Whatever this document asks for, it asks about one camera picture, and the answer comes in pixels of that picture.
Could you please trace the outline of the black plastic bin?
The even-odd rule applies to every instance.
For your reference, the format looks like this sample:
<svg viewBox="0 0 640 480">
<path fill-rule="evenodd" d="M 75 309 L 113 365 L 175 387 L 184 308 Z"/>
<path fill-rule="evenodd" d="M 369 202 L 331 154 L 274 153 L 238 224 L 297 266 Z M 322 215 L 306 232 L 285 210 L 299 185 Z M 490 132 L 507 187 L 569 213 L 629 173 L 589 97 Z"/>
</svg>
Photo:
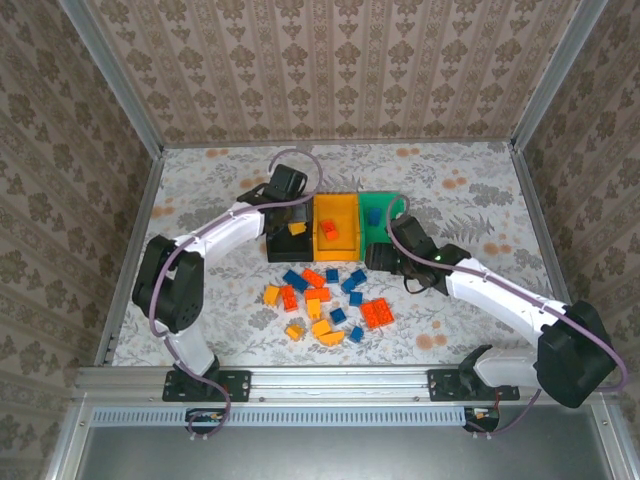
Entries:
<svg viewBox="0 0 640 480">
<path fill-rule="evenodd" d="M 313 260 L 313 240 L 312 240 L 312 202 L 308 205 L 310 218 L 306 224 L 305 233 L 292 236 L 288 230 L 288 225 L 279 233 L 269 233 L 266 236 L 266 251 L 268 261 L 271 263 L 291 263 L 291 262 L 311 262 Z"/>
</svg>

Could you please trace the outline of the orange-yellow plastic bin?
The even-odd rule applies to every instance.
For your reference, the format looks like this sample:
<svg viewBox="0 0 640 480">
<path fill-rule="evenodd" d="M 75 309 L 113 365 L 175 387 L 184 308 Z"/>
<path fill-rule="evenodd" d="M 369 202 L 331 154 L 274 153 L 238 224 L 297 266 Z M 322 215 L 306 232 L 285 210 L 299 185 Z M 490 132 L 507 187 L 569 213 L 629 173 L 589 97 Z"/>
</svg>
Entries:
<svg viewBox="0 0 640 480">
<path fill-rule="evenodd" d="M 332 220 L 339 238 L 327 241 L 320 227 Z M 319 262 L 356 262 L 361 255 L 361 229 L 358 195 L 355 193 L 317 194 L 313 200 L 313 257 Z"/>
</svg>

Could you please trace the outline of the green plastic bin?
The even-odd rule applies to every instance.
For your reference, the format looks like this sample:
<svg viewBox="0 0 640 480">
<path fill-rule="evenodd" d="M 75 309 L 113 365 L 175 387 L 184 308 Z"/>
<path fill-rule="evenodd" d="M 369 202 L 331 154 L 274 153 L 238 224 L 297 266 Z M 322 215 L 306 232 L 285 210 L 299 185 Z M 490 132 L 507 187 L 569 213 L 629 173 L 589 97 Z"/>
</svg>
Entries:
<svg viewBox="0 0 640 480">
<path fill-rule="evenodd" d="M 386 231 L 386 215 L 389 204 L 398 195 L 398 192 L 361 192 L 358 194 L 362 254 L 372 243 L 391 242 Z M 381 220 L 378 226 L 368 224 L 368 212 L 371 208 L 379 208 L 381 210 Z"/>
</svg>

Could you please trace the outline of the floral table cover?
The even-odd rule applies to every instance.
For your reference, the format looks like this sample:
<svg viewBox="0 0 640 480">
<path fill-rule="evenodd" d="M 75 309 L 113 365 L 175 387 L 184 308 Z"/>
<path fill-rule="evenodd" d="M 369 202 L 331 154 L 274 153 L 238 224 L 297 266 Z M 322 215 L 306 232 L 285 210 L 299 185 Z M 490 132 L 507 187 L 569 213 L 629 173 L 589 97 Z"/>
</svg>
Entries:
<svg viewBox="0 0 640 480">
<path fill-rule="evenodd" d="M 497 142 L 319 146 L 293 155 L 284 147 L 168 150 L 147 236 L 174 238 L 200 228 L 265 182 L 274 156 L 307 173 L 321 192 L 404 194 L 438 245 L 458 245 L 535 293 L 550 290 L 509 147 Z M 301 272 L 303 265 L 270 263 L 263 239 L 210 266 L 197 323 L 223 365 L 455 364 L 483 344 L 524 345 L 517 332 L 467 302 L 432 289 L 410 294 L 399 277 L 377 272 L 362 293 L 388 302 L 391 325 L 366 330 L 360 343 L 327 347 L 311 334 L 294 342 L 285 329 L 308 326 L 305 310 L 287 313 L 263 301 L 266 287 L 281 284 L 288 270 Z"/>
</svg>

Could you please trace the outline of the small connector board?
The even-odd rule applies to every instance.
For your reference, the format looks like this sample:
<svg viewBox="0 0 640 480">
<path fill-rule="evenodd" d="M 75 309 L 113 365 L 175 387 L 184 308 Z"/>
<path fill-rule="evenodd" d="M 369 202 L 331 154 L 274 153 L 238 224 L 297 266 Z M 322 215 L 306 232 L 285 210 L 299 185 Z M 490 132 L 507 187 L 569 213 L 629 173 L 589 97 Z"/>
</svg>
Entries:
<svg viewBox="0 0 640 480">
<path fill-rule="evenodd" d="M 484 429 L 495 428 L 500 419 L 499 410 L 494 407 L 466 407 L 464 413 L 467 422 Z"/>
<path fill-rule="evenodd" d="M 192 425 L 218 425 L 226 416 L 225 409 L 195 408 L 185 413 L 185 422 Z"/>
</svg>

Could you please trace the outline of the grey metal panel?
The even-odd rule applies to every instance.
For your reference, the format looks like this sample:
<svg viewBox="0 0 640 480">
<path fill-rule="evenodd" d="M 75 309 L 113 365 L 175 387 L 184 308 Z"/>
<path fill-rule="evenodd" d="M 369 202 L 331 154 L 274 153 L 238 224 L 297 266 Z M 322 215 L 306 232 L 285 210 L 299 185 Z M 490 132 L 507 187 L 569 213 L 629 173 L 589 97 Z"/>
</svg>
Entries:
<svg viewBox="0 0 640 480">
<path fill-rule="evenodd" d="M 621 480 L 592 419 L 535 413 L 491 439 L 460 428 L 92 428 L 64 480 Z"/>
</svg>

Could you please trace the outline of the thin aluminium wall rail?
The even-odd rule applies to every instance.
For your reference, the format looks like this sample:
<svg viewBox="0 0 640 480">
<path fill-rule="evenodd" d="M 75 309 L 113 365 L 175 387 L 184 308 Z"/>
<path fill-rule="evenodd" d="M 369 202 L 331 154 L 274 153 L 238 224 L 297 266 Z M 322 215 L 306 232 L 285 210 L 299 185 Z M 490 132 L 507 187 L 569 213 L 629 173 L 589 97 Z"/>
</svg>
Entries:
<svg viewBox="0 0 640 480">
<path fill-rule="evenodd" d="M 257 147 L 294 147 L 299 149 L 311 149 L 319 146 L 351 146 L 351 145 L 431 145 L 431 144 L 475 144 L 475 143 L 502 143 L 511 145 L 508 138 L 410 138 L 410 139 L 340 139 L 340 140 L 275 140 L 264 142 L 222 142 L 222 143 L 185 143 L 165 144 L 163 150 L 175 149 L 205 149 L 205 148 L 257 148 Z"/>
</svg>

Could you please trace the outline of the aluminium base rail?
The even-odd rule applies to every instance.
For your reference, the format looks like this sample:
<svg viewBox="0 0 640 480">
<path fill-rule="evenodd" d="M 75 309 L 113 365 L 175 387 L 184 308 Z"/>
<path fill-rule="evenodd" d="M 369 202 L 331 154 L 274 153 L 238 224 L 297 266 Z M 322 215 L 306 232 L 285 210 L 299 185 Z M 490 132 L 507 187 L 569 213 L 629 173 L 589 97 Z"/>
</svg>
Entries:
<svg viewBox="0 0 640 480">
<path fill-rule="evenodd" d="M 248 403 L 278 406 L 428 405 L 435 365 L 355 367 L 257 367 Z M 156 405 L 162 401 L 169 367 L 87 367 L 73 399 L 104 405 Z"/>
</svg>

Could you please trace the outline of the aluminium side rail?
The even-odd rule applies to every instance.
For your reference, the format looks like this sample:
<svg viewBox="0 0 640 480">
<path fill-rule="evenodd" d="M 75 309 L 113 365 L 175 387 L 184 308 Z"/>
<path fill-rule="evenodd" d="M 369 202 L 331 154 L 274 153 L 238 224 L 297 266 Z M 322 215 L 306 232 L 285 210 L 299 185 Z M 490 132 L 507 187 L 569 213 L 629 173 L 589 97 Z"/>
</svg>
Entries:
<svg viewBox="0 0 640 480">
<path fill-rule="evenodd" d="M 519 287 L 519 290 L 527 290 L 529 297 L 534 297 L 547 307 L 570 305 L 573 301 L 570 299 L 524 154 L 510 144 L 508 147 L 535 233 L 539 256 L 544 264 L 543 272 L 550 288 L 548 293 L 542 294 L 534 293 L 532 287 Z M 542 333 L 541 327 L 544 324 L 553 325 L 557 321 L 553 315 L 542 312 L 539 306 L 534 306 L 510 292 L 507 293 L 507 306 L 500 308 L 497 318 L 520 334 L 532 348 L 537 348 L 537 341 Z"/>
<path fill-rule="evenodd" d="M 93 362 L 95 367 L 110 365 L 112 362 L 127 305 L 130 301 L 131 291 L 136 278 L 138 260 L 144 246 L 145 234 L 151 218 L 156 194 L 160 186 L 163 169 L 164 158 L 162 155 L 159 155 L 151 164 L 149 177 L 141 197 L 123 265 Z"/>
</svg>

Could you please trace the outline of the right black mount plate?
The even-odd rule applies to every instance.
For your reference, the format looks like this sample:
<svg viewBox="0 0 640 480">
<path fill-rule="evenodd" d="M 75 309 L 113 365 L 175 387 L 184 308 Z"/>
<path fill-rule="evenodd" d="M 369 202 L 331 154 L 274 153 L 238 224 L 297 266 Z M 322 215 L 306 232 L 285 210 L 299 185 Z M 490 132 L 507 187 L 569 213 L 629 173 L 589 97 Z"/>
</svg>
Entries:
<svg viewBox="0 0 640 480">
<path fill-rule="evenodd" d="M 457 368 L 432 369 L 427 372 L 427 377 L 429 395 L 433 402 L 520 399 L 517 387 L 490 387 L 473 370 L 464 372 Z"/>
</svg>

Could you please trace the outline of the black mount plate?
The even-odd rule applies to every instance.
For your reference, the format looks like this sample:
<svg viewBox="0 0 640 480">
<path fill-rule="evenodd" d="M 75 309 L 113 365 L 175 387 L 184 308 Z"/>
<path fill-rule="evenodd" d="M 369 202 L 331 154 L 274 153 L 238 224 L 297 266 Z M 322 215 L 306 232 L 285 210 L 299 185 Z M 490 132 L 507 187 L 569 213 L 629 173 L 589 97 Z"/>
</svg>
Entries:
<svg viewBox="0 0 640 480">
<path fill-rule="evenodd" d="M 215 380 L 232 402 L 247 402 L 251 390 L 249 370 L 218 371 Z M 162 391 L 164 402 L 202 403 L 224 402 L 224 396 L 213 386 L 193 379 L 182 370 L 167 373 Z"/>
<path fill-rule="evenodd" d="M 457 368 L 432 369 L 427 372 L 427 377 L 429 395 L 433 402 L 520 399 L 517 387 L 490 387 L 473 370 L 464 372 Z"/>
</svg>

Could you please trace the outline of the left black mount plate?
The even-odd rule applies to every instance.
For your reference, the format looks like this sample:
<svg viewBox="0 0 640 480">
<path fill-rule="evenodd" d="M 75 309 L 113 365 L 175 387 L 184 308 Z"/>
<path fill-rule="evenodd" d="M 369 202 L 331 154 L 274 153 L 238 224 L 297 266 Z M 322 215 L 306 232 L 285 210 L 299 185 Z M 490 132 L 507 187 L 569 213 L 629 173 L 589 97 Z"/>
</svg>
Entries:
<svg viewBox="0 0 640 480">
<path fill-rule="evenodd" d="M 247 402 L 251 390 L 249 370 L 218 371 L 215 380 L 232 402 Z M 164 402 L 202 403 L 224 402 L 224 396 L 213 386 L 193 379 L 182 370 L 167 373 L 162 391 Z"/>
</svg>

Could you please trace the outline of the aluminium frame post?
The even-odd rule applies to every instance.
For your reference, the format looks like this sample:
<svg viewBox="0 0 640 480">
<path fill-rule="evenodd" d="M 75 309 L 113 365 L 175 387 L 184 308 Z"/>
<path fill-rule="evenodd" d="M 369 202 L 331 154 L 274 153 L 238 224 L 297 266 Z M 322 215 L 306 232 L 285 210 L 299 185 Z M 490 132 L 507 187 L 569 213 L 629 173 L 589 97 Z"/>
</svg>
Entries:
<svg viewBox="0 0 640 480">
<path fill-rule="evenodd" d="M 516 151 L 522 151 L 532 138 L 607 3 L 608 0 L 580 0 L 511 136 Z"/>
<path fill-rule="evenodd" d="M 59 0 L 61 7 L 84 42 L 153 162 L 162 156 L 164 142 L 153 125 L 114 50 L 98 25 L 86 0 Z"/>
</svg>

